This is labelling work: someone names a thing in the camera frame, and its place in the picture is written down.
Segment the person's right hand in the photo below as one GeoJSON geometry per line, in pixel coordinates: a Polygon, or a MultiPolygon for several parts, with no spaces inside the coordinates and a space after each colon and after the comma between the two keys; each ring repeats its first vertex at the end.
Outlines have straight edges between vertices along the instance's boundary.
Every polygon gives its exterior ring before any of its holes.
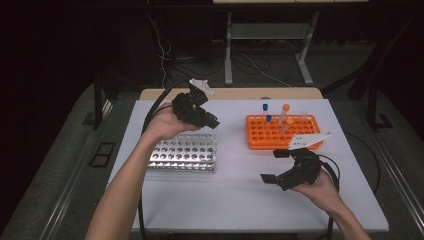
{"type": "Polygon", "coordinates": [[[321,169],[312,185],[304,183],[292,188],[292,190],[303,193],[317,207],[326,211],[330,216],[336,210],[346,206],[330,176],[323,169],[321,169]]]}

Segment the hand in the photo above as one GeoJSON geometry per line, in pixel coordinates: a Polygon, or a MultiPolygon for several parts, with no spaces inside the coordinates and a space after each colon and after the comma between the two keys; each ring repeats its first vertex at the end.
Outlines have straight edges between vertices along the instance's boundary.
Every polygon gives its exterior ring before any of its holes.
{"type": "Polygon", "coordinates": [[[200,129],[200,127],[179,121],[172,111],[171,105],[171,103],[163,103],[156,110],[156,114],[147,126],[145,134],[150,134],[158,140],[166,140],[172,139],[185,131],[196,131],[200,129]]]}
{"type": "Polygon", "coordinates": [[[335,211],[345,207],[333,181],[323,169],[321,169],[321,172],[312,185],[304,183],[292,188],[292,190],[303,193],[317,207],[326,211],[330,216],[335,211]]]}

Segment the white table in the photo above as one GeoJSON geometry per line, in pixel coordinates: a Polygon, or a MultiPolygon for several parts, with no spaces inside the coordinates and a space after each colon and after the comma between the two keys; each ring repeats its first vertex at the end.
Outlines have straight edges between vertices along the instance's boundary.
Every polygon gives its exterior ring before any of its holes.
{"type": "MultiPolygon", "coordinates": [[[[245,116],[289,113],[313,114],[321,132],[331,131],[319,149],[341,169],[340,194],[369,232],[388,231],[388,222],[353,155],[334,112],[325,99],[210,100],[203,107],[216,115],[216,173],[148,172],[143,187],[143,211],[150,232],[315,232],[324,231],[328,215],[303,195],[264,184],[261,173],[281,174],[292,158],[275,159],[272,151],[250,150],[245,116]]],[[[109,182],[137,142],[152,100],[137,101],[109,182]]],[[[136,216],[134,229],[139,228],[136,216]]]]}

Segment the forearm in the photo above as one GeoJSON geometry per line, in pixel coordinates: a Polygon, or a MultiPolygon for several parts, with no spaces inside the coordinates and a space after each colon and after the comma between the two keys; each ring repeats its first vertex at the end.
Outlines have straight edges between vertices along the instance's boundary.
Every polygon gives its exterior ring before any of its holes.
{"type": "Polygon", "coordinates": [[[347,206],[340,207],[337,211],[329,213],[329,215],[336,222],[345,240],[371,239],[347,206]]]}
{"type": "Polygon", "coordinates": [[[127,239],[131,231],[150,155],[159,140],[143,135],[118,171],[91,221],[87,239],[127,239]]]}

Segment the floor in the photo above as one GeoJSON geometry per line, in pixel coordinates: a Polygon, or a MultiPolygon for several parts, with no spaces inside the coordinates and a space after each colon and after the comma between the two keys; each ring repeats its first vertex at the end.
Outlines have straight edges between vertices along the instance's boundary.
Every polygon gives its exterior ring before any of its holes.
{"type": "MultiPolygon", "coordinates": [[[[192,53],[177,50],[173,56],[175,61],[164,63],[169,67],[167,81],[190,76],[208,79],[215,88],[228,87],[223,78],[223,44],[213,44],[214,57],[208,61],[199,61],[192,53]]],[[[294,59],[294,53],[300,47],[298,42],[286,41],[235,42],[232,47],[232,87],[304,87],[294,59]]],[[[306,57],[314,81],[312,87],[323,89],[356,70],[367,60],[373,48],[374,44],[367,42],[312,44],[306,57]]],[[[424,202],[424,189],[421,187],[424,181],[421,174],[424,170],[424,143],[393,107],[390,99],[381,93],[378,96],[378,113],[385,114],[393,128],[373,132],[365,121],[366,97],[360,101],[351,101],[347,97],[351,84],[342,85],[324,97],[330,100],[389,222],[389,232],[370,235],[373,239],[385,240],[424,239],[423,226],[417,224],[423,216],[420,203],[424,202]],[[379,184],[378,169],[381,170],[379,184]]],[[[109,178],[134,101],[139,97],[139,92],[122,91],[118,100],[108,101],[104,107],[104,121],[97,130],[93,130],[90,125],[94,111],[92,88],[81,95],[69,113],[68,121],[3,232],[2,240],[84,238],[95,205],[109,178]],[[100,144],[105,142],[116,144],[109,164],[104,168],[89,167],[87,163],[100,144]]],[[[319,239],[320,235],[170,234],[150,235],[149,238],[309,240],[319,239]]],[[[139,233],[134,232],[131,239],[140,239],[139,233]]],[[[334,239],[341,239],[339,233],[334,233],[334,239]]]]}

